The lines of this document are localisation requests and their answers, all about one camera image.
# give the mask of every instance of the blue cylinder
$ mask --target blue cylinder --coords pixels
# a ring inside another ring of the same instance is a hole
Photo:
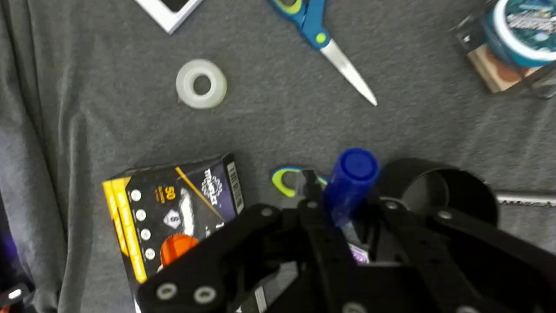
[[[324,189],[324,208],[335,225],[343,225],[359,206],[378,177],[376,158],[361,147],[345,149],[333,165]]]

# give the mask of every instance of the gray fabric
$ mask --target gray fabric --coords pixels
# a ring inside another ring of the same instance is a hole
[[[100,180],[234,151],[248,203],[279,203],[281,163],[331,168],[347,145],[420,156],[494,187],[550,189],[550,102],[493,97],[447,27],[480,1],[331,0],[326,25],[378,97],[369,107],[263,0],[206,0],[164,34],[131,0],[0,0],[0,192],[37,311],[128,313]],[[220,107],[176,102],[180,64],[211,59]],[[556,252],[556,210],[501,210]]]

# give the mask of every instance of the packaging box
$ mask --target packaging box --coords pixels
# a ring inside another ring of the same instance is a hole
[[[133,295],[175,257],[166,238],[187,234],[199,241],[242,210],[232,154],[128,170],[103,180],[102,187]],[[263,307],[263,292],[256,290],[237,311]]]

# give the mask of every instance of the scissor blade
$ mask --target scissor blade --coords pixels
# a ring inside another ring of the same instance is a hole
[[[373,105],[378,104],[376,97],[368,88],[359,71],[348,62],[345,53],[336,46],[333,39],[329,39],[328,45],[321,48],[321,52],[368,102],[371,102]]]

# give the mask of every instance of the tape roll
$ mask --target tape roll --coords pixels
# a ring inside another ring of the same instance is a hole
[[[204,93],[194,92],[194,79],[206,76],[209,86]],[[223,72],[206,59],[192,59],[185,62],[175,78],[176,95],[182,102],[196,109],[208,109],[220,104],[227,92]]]

